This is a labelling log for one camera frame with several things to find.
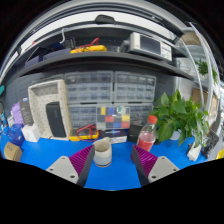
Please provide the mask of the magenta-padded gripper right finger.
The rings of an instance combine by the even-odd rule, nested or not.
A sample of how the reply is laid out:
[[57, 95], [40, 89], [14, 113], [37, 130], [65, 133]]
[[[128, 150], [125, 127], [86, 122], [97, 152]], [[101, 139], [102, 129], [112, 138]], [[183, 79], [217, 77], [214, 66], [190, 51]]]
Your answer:
[[136, 145], [132, 146], [131, 157], [142, 186], [153, 183], [179, 170], [167, 157], [156, 157]]

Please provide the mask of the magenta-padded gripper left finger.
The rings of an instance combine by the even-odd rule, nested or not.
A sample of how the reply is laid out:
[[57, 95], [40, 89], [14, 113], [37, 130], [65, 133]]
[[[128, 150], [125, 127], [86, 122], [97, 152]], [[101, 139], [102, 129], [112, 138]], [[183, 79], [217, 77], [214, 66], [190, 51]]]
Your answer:
[[59, 157], [47, 168], [47, 171], [67, 181], [77, 184], [78, 186], [84, 187], [94, 155], [94, 146], [88, 146], [79, 150], [70, 157]]

